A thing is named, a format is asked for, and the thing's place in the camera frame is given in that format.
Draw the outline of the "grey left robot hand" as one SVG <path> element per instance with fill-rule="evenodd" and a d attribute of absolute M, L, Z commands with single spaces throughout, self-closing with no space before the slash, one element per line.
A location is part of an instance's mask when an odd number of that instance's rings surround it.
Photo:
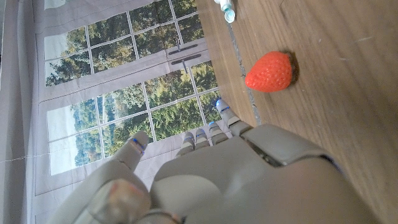
<path fill-rule="evenodd" d="M 223 100 L 209 132 L 186 133 L 150 188 L 135 175 L 149 142 L 138 131 L 91 173 L 50 223 L 378 223 L 338 164 L 270 124 L 252 127 Z"/>

